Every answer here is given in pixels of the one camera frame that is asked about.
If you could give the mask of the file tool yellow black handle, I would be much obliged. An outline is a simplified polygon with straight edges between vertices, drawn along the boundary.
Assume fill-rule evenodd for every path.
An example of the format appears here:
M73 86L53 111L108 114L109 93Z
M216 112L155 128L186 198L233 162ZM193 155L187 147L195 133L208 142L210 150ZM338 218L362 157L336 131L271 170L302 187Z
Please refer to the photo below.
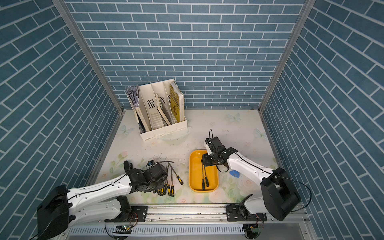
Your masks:
M202 191L204 191L206 188L205 184L205 175L204 175L204 165L202 164Z

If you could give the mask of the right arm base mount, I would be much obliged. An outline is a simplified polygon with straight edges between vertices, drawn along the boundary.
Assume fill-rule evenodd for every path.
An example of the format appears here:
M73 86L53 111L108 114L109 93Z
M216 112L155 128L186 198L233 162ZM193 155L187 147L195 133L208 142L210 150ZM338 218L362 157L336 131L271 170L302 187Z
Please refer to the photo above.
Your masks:
M228 222L265 222L265 213L251 214L240 204L229 204L226 206L226 216Z

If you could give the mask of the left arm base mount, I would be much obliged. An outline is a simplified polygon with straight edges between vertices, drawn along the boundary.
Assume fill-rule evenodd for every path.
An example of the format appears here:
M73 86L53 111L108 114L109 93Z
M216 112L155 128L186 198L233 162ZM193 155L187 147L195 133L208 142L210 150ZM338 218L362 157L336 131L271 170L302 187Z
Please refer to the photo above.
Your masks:
M122 210L116 217L105 219L106 223L143 223L146 220L148 206L131 206L130 210Z

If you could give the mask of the yellow plastic tray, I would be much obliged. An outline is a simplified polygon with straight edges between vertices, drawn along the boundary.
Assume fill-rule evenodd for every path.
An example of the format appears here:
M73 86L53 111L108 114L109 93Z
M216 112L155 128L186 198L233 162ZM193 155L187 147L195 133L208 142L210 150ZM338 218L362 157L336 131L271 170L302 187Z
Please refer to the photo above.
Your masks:
M219 187L219 172L215 166L205 167L202 163L206 150L196 150L190 154L189 187L196 193L214 192Z

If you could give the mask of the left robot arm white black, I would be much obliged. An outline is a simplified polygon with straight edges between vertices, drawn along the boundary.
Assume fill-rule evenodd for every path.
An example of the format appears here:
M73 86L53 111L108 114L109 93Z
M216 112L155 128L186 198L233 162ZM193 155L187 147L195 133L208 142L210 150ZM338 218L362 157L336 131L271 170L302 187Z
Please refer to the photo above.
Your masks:
M143 222L148 209L131 207L127 196L163 190L167 169L160 163L136 169L125 161L124 170L124 174L99 184L72 189L61 185L51 190L37 207L37 238L49 240L70 227L95 221L127 223L123 229L128 232Z

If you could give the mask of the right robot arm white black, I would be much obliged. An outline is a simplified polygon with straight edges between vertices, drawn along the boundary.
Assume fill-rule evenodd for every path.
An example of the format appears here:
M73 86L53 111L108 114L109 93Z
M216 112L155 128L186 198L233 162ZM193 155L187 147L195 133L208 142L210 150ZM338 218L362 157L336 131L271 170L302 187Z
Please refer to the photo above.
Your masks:
M204 166L223 165L260 186L260 197L248 195L239 203L240 214L245 220L259 213L269 213L276 220L283 221L301 201L294 180L284 169L273 170L257 164L238 150L226 148L218 137L207 138L205 147L207 153L202 158Z

